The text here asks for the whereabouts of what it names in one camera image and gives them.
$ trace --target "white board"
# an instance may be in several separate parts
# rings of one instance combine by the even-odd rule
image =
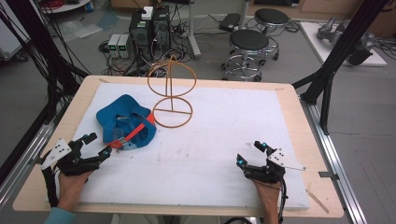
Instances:
[[[162,99],[147,85],[101,84],[74,137],[98,135],[83,147],[82,157],[105,147],[95,114],[123,94],[147,108]],[[263,166],[266,157],[253,146],[255,140],[294,155],[276,93],[195,88],[183,98],[193,107],[190,122],[177,129],[157,125],[148,146],[113,151],[87,182],[83,202],[260,207],[254,185],[235,164],[236,155]],[[292,186],[287,208],[308,208],[300,171],[288,169],[285,178]]]
[[[315,53],[320,58],[320,61],[323,63],[326,61],[327,57],[329,57],[330,52],[332,52],[333,44],[329,42],[327,39],[319,39],[318,38],[318,28],[320,28],[323,24],[318,24],[315,22],[300,22],[303,27],[303,32],[305,36],[309,39],[309,43],[314,49]],[[366,61],[361,63],[359,66],[372,66],[372,67],[383,67],[387,65],[387,63],[379,56],[375,50],[370,50],[373,53]]]

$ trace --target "table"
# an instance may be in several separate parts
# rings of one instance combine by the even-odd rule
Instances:
[[[153,84],[160,79],[152,79]],[[62,137],[72,139],[75,130],[89,107],[96,89],[101,83],[146,84],[142,77],[102,77],[90,76],[83,81],[73,102],[68,107],[53,136],[44,151],[50,150]],[[184,86],[191,83],[187,79],[174,79],[174,85]],[[310,208],[304,210],[286,210],[285,217],[341,217],[344,214],[338,196],[330,178],[321,178],[318,172],[326,171],[320,156],[314,135],[309,127],[304,111],[300,105],[294,88],[289,84],[253,83],[198,80],[197,87],[234,88],[245,90],[268,90],[277,95],[283,118],[288,126],[290,141],[300,163],[308,169],[303,172],[304,185],[309,196]],[[49,211],[50,206],[44,201],[46,188],[39,165],[36,165],[17,196],[13,208],[17,211]],[[259,217],[260,208],[246,207],[213,207],[213,206],[172,206],[149,204],[118,204],[118,203],[81,203],[77,212],[97,213],[129,213],[158,215],[197,215],[197,216],[239,216]]]

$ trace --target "black pole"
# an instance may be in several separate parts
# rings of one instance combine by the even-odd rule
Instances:
[[[365,0],[319,70],[311,76],[292,84],[297,89],[311,82],[308,90],[301,95],[301,99],[311,105],[316,104],[318,97],[324,91],[320,112],[320,127],[326,134],[329,134],[327,124],[332,80],[344,60],[353,52],[358,41],[361,40],[361,37],[387,2],[388,0]]]

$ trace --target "person's left hand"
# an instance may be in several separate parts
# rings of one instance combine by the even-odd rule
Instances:
[[[59,185],[61,189],[61,195],[57,207],[66,211],[72,211],[73,207],[79,201],[79,194],[84,188],[85,182],[93,173],[87,172],[82,175],[71,175],[66,176],[62,173],[59,174]]]

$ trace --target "wire stand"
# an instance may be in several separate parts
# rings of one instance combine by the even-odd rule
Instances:
[[[176,94],[176,95],[174,95],[174,93],[173,93],[173,86],[172,86],[173,85],[172,84],[172,65],[174,65],[174,64],[182,65],[183,67],[187,68],[190,71],[190,73],[193,75],[193,77],[194,77],[194,84],[192,85],[192,87],[189,90],[187,90],[185,92],[182,92],[181,94]],[[149,83],[149,79],[151,78],[151,76],[153,76],[153,73],[155,73],[159,69],[164,69],[164,67],[167,67],[166,80],[165,80],[165,94],[155,91],[151,87],[151,85]],[[185,65],[183,63],[179,63],[177,61],[177,58],[176,58],[175,55],[172,55],[170,57],[169,61],[159,62],[159,63],[155,63],[154,65],[152,65],[152,69],[148,73],[148,86],[157,95],[160,95],[160,96],[164,97],[152,109],[155,121],[159,125],[161,125],[161,126],[163,126],[165,128],[178,128],[178,127],[181,127],[181,126],[187,124],[191,120],[192,113],[193,113],[192,105],[187,100],[181,98],[181,96],[183,96],[183,95],[189,93],[190,91],[192,91],[192,89],[194,89],[196,83],[197,83],[197,77],[196,77],[194,71],[191,68],[189,68],[187,65]],[[166,102],[166,101],[170,102],[170,106],[167,106],[167,107],[162,106],[162,107],[160,107],[160,105],[164,105],[163,103]],[[176,109],[176,107],[174,105],[175,101],[179,101],[179,102],[187,105],[188,109],[187,110],[186,109],[183,109],[183,110]],[[182,121],[179,124],[166,125],[166,124],[163,124],[162,122],[158,121],[157,116],[155,116],[155,113],[158,112],[158,111],[167,112],[167,113],[173,113],[173,114],[183,114],[183,115],[187,115],[188,117],[187,117],[187,119],[184,122]]]

